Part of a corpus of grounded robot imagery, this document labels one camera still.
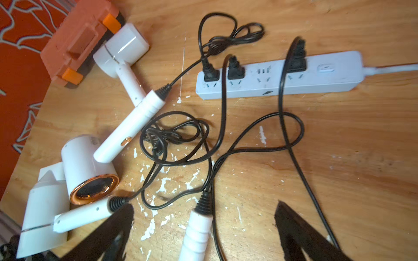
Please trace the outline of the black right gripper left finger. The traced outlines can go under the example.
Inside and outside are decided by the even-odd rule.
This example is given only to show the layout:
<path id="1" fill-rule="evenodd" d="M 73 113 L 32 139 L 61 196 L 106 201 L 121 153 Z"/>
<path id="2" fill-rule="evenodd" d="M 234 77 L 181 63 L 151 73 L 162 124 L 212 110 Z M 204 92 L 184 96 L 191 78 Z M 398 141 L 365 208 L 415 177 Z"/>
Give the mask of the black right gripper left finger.
<path id="1" fill-rule="evenodd" d="M 124 261 L 125 246 L 134 216 L 131 204 L 123 205 L 61 261 Z"/>

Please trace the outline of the white power strip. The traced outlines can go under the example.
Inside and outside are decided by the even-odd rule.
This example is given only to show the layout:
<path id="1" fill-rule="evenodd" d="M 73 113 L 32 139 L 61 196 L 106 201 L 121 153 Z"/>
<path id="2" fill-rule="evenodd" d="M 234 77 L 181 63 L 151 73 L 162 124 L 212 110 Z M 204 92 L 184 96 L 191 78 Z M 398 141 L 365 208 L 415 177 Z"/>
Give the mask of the white power strip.
<path id="1" fill-rule="evenodd" d="M 346 92 L 365 78 L 357 51 L 312 55 L 306 61 L 304 72 L 286 75 L 285 95 Z M 283 60 L 245 65 L 243 79 L 227 79 L 227 98 L 278 95 L 283 65 Z"/>

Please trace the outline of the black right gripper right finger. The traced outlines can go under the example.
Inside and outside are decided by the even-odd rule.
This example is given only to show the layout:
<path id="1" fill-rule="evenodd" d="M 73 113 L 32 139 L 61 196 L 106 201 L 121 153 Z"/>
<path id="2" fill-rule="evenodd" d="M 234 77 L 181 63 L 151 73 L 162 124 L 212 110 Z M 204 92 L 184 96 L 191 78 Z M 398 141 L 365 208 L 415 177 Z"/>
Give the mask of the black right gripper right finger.
<path id="1" fill-rule="evenodd" d="M 285 202 L 275 211 L 275 222 L 286 261 L 349 261 L 350 258 L 319 234 Z"/>

